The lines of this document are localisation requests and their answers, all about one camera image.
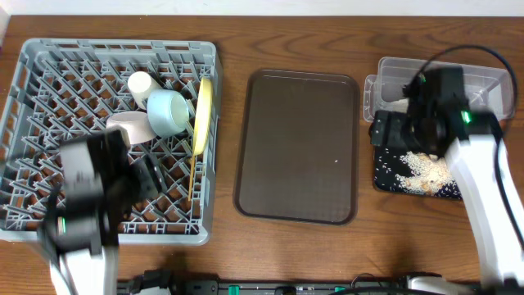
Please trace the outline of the pink white bowl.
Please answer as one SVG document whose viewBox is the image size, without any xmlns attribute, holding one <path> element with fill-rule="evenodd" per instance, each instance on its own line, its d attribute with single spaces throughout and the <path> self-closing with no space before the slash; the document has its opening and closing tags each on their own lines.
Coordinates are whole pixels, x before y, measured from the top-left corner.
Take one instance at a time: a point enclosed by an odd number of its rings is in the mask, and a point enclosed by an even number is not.
<svg viewBox="0 0 524 295">
<path fill-rule="evenodd" d="M 147 113 L 142 111 L 125 111 L 115 113 L 106 122 L 106 127 L 124 129 L 128 135 L 129 143 L 136 145 L 152 141 L 156 137 Z"/>
</svg>

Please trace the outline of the light blue bowl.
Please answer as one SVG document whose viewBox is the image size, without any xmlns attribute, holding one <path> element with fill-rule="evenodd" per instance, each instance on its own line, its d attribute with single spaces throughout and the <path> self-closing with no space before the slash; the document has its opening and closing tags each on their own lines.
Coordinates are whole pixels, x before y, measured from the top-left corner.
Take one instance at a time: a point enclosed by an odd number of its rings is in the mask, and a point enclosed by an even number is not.
<svg viewBox="0 0 524 295">
<path fill-rule="evenodd" d="M 162 138 L 180 134 L 189 122 L 183 95 L 174 90 L 153 90 L 147 100 L 147 117 L 153 131 Z"/>
</svg>

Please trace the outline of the yellow round plate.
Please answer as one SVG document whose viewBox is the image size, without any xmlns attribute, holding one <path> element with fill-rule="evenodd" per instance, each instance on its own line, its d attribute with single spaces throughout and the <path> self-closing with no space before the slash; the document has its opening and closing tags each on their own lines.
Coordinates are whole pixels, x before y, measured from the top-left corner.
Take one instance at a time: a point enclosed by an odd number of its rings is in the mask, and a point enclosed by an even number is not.
<svg viewBox="0 0 524 295">
<path fill-rule="evenodd" d="M 195 122 L 193 128 L 193 156 L 201 155 L 209 133 L 212 112 L 213 86 L 210 79 L 202 78 L 197 98 Z"/>
</svg>

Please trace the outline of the white plastic cup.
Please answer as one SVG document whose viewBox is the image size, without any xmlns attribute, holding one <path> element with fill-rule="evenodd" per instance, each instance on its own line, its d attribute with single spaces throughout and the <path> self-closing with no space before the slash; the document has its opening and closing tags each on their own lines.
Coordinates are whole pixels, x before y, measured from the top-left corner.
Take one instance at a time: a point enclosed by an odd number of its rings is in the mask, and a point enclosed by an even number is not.
<svg viewBox="0 0 524 295">
<path fill-rule="evenodd" d="M 129 76 L 128 89 L 140 109 L 147 109 L 147 99 L 152 91 L 161 89 L 161 86 L 145 71 L 137 71 Z"/>
</svg>

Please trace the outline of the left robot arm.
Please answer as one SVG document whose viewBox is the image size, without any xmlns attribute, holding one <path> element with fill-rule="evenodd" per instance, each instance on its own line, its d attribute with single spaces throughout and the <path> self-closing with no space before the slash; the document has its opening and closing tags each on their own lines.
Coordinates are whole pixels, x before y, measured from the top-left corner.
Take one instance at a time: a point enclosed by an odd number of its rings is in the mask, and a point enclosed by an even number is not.
<svg viewBox="0 0 524 295">
<path fill-rule="evenodd" d="M 124 129 L 61 144 L 63 184 L 48 197 L 37 235 L 59 294 L 115 294 L 119 261 L 118 227 L 134 204 L 166 192 L 153 156 L 128 159 Z"/>
</svg>

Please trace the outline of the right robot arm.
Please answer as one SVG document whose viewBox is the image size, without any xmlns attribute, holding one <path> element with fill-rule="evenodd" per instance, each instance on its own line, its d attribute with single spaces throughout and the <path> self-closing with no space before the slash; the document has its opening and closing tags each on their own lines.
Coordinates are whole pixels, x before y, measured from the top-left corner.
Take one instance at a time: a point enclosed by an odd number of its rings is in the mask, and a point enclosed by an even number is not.
<svg viewBox="0 0 524 295">
<path fill-rule="evenodd" d="M 458 64 L 422 67 L 397 107 L 378 109 L 376 148 L 443 159 L 461 194 L 477 245 L 481 294 L 523 292 L 523 205 L 508 163 L 504 132 L 489 107 L 468 97 L 473 77 Z"/>
</svg>

